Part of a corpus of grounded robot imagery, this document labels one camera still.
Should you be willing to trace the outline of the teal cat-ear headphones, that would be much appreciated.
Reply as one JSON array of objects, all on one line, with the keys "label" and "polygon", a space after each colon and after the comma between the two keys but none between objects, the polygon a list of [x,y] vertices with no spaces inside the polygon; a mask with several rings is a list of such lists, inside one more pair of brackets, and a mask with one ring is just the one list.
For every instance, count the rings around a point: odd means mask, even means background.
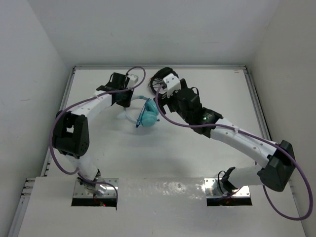
[{"label": "teal cat-ear headphones", "polygon": [[126,108],[124,108],[123,111],[117,115],[118,119],[125,119],[135,125],[135,127],[152,127],[155,125],[156,122],[159,121],[159,111],[153,99],[148,98],[144,95],[133,95],[131,100],[145,101],[138,118],[133,119],[132,117],[130,117],[127,113]]}]

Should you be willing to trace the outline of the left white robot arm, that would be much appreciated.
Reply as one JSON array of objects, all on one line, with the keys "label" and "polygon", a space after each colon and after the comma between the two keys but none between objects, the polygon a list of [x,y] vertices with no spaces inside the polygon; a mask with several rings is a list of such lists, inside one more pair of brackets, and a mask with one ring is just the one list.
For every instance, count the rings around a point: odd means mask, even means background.
[{"label": "left white robot arm", "polygon": [[129,107],[137,82],[136,75],[112,73],[110,80],[99,86],[91,98],[60,111],[53,128],[50,151],[56,149],[64,155],[75,168],[75,173],[83,179],[95,181],[99,169],[87,153],[90,143],[89,123],[113,104]]}]

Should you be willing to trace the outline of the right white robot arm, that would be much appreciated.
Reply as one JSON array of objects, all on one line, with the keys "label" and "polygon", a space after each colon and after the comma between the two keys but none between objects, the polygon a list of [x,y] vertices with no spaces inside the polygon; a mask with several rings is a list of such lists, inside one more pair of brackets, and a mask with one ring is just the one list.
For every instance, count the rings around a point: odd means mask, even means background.
[{"label": "right white robot arm", "polygon": [[255,161],[247,168],[230,167],[220,179],[218,188],[231,194],[243,186],[263,185],[273,191],[282,192],[294,169],[295,156],[292,145],[257,137],[232,124],[220,113],[202,106],[198,90],[189,88],[184,79],[173,74],[162,80],[155,102],[162,116],[167,106],[183,120],[182,127],[190,128],[200,135],[222,142]]}]

